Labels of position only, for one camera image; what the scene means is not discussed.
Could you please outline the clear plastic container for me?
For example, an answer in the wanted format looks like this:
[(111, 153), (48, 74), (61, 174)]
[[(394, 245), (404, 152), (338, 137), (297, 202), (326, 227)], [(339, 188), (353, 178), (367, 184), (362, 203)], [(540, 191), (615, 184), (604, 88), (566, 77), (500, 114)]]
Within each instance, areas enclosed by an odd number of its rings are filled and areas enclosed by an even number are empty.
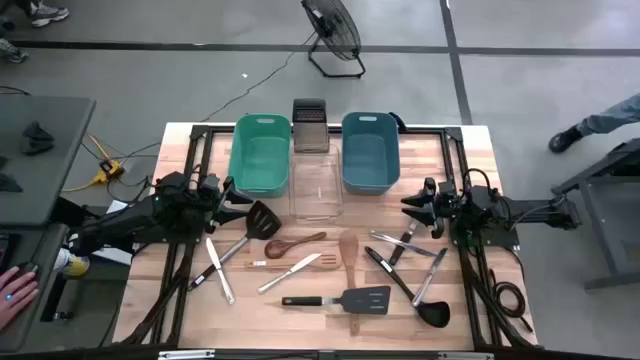
[(298, 222), (332, 221), (343, 213), (339, 149), (294, 153), (289, 179), (289, 212)]

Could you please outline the black flared slotted spatula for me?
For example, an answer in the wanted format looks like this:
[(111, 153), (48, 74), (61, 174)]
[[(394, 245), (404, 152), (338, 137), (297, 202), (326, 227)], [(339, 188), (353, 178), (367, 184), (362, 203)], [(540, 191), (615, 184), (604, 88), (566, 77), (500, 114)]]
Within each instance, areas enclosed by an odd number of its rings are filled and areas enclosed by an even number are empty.
[(221, 264), (229, 260), (251, 239), (270, 239), (278, 232), (282, 223), (277, 215), (266, 204), (261, 201), (255, 201), (246, 216), (245, 226), (245, 235), (220, 257)]

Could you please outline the black nylon ladle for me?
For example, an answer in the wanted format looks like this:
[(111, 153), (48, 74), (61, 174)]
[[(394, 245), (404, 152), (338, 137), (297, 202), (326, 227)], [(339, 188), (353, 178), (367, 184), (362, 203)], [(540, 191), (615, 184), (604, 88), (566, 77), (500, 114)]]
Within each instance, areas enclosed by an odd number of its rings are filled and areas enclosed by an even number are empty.
[(425, 302), (422, 299), (422, 302), (417, 307), (414, 307), (412, 305), (412, 299), (415, 293), (409, 289), (393, 266), (388, 261), (384, 260), (383, 257), (373, 248), (365, 246), (364, 249), (367, 255), (400, 287), (407, 298), (411, 301), (411, 306), (425, 323), (435, 328), (444, 328), (449, 324), (451, 310), (447, 302)]

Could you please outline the small black-handled steel utensil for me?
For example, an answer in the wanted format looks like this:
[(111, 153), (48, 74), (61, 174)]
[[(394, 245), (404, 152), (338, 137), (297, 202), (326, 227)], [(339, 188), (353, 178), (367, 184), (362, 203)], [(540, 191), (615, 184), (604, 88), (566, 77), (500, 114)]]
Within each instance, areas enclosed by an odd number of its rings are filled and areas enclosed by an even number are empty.
[[(406, 230), (406, 231), (403, 233), (403, 235), (401, 236), (401, 238), (400, 238), (400, 242), (403, 242), (403, 243), (408, 243), (408, 242), (410, 242), (410, 241), (411, 241), (411, 238), (412, 238), (412, 236), (413, 236), (413, 233), (414, 233), (414, 231), (416, 230), (417, 226), (418, 226), (418, 222), (417, 222), (416, 220), (413, 220), (413, 221), (409, 224), (409, 226), (408, 226), (407, 230)], [(395, 265), (395, 264), (398, 262), (398, 260), (400, 259), (400, 257), (401, 257), (401, 255), (403, 254), (403, 252), (404, 252), (404, 248), (403, 248), (402, 246), (400, 246), (400, 245), (397, 245), (397, 246), (395, 247), (395, 249), (394, 249), (394, 251), (393, 251), (393, 253), (392, 253), (391, 257), (389, 258), (389, 263), (390, 263), (391, 265)]]

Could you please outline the green plastic bin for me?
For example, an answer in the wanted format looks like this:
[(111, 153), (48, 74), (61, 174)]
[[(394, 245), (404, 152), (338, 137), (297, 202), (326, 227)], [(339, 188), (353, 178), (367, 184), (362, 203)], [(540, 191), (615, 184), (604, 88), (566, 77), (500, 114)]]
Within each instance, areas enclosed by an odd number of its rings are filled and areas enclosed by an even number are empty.
[(250, 196), (280, 197), (289, 181), (291, 123), (277, 114), (247, 114), (234, 127), (228, 174)]

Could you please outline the blue plastic bin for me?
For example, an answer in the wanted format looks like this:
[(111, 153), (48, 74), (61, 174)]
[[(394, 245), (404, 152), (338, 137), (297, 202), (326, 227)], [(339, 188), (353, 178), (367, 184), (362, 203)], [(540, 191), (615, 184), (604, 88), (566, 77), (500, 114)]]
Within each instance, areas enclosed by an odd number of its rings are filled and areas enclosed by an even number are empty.
[(398, 124), (389, 113), (345, 115), (341, 147), (342, 180), (350, 194), (382, 195), (400, 178)]

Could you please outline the person's hand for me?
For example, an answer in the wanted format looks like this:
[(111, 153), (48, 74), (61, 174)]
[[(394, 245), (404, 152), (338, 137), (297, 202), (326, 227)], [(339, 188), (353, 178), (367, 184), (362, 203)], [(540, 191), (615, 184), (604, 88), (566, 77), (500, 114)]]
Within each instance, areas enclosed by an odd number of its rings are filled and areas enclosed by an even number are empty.
[(38, 295), (38, 282), (34, 272), (18, 275), (15, 266), (0, 275), (0, 332)]

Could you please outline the black floor fan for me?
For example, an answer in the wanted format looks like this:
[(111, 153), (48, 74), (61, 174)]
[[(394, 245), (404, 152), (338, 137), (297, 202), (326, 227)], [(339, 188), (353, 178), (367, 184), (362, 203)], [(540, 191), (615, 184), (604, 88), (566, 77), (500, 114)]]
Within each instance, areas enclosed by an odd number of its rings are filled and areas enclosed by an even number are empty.
[[(361, 38), (353, 18), (342, 1), (301, 0), (301, 6), (316, 33), (316, 39), (307, 51), (308, 60), (325, 78), (360, 79), (366, 73), (366, 68), (360, 58)], [(342, 61), (355, 60), (360, 66), (360, 71), (353, 74), (327, 73), (313, 57), (320, 41), (338, 59)]]

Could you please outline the grey metal table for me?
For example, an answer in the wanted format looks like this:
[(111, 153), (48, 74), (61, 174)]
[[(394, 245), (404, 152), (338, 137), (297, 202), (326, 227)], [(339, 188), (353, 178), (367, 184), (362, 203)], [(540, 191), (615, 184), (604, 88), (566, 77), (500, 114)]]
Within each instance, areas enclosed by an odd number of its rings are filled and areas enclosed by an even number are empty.
[(623, 142), (601, 160), (552, 188), (580, 192), (609, 274), (585, 290), (640, 284), (640, 138)]

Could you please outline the person's leg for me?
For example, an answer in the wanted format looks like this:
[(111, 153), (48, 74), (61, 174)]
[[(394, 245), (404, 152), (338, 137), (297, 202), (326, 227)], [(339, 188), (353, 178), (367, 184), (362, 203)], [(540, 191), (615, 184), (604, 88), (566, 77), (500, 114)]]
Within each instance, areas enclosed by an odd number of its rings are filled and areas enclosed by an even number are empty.
[(590, 115), (576, 126), (582, 136), (607, 134), (624, 125), (640, 122), (640, 93), (623, 100), (601, 113)]

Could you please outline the white paper sheet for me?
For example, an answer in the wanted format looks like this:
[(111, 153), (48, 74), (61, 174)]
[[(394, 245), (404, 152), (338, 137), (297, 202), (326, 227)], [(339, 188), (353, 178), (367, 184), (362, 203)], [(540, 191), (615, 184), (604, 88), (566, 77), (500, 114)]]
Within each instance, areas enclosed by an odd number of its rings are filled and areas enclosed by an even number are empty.
[[(113, 200), (106, 210), (107, 214), (114, 213), (126, 207), (126, 203)], [(94, 256), (110, 260), (116, 263), (130, 266), (132, 263), (132, 254), (116, 248), (102, 248), (93, 252)]]

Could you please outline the yellow power strip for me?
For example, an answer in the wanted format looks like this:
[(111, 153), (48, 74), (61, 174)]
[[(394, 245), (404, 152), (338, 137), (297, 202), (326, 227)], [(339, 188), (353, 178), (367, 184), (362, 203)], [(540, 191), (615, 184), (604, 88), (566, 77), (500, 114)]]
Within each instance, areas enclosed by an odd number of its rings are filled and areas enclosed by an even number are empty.
[(99, 163), (99, 167), (100, 170), (94, 178), (98, 184), (108, 184), (112, 180), (117, 180), (125, 172), (116, 160), (103, 160)]

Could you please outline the grey side desk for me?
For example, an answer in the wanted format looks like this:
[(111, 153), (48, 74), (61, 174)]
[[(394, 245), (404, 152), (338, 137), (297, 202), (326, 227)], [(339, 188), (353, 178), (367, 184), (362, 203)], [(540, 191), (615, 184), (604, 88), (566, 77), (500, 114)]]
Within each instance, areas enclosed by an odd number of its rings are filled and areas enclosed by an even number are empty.
[(18, 234), (17, 245), (9, 260), (9, 266), (30, 262), (38, 266), (36, 280), (39, 290), (36, 298), (17, 317), (0, 331), (0, 353), (17, 352), (27, 335), (40, 321), (42, 309), (48, 296), (48, 283), (61, 244), (69, 229), (62, 224), (51, 224), (41, 229), (11, 229)]
[[(0, 174), (22, 188), (0, 191), (0, 226), (39, 227), (49, 221), (93, 115), (88, 98), (0, 96)], [(24, 130), (37, 122), (54, 138), (53, 148), (39, 155), (22, 152)]]

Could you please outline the dark wooden spoon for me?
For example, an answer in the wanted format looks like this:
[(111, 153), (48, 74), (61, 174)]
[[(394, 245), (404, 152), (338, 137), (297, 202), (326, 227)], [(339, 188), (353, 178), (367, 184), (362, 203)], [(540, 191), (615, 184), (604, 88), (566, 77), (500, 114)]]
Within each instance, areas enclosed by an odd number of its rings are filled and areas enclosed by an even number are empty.
[(318, 232), (313, 235), (310, 235), (298, 240), (294, 240), (294, 241), (271, 240), (265, 245), (264, 255), (268, 259), (280, 259), (291, 248), (298, 245), (305, 244), (305, 243), (322, 240), (326, 236), (327, 236), (326, 232)]

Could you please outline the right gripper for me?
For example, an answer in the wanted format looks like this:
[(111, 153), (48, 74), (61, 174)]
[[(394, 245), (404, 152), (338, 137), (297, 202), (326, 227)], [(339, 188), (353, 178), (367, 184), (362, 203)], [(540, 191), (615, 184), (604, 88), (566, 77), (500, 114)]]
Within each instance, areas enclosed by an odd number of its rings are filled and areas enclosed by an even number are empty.
[[(431, 203), (437, 192), (435, 179), (426, 177), (422, 189), (412, 196), (401, 199), (405, 205), (423, 207)], [(431, 226), (431, 237), (441, 238), (445, 229), (444, 219), (450, 222), (450, 229), (460, 237), (471, 236), (471, 197), (469, 187), (464, 182), (462, 189), (456, 188), (452, 180), (440, 182), (436, 195), (436, 214), (431, 207), (403, 208), (402, 212), (412, 218), (407, 233), (412, 236), (419, 223)]]

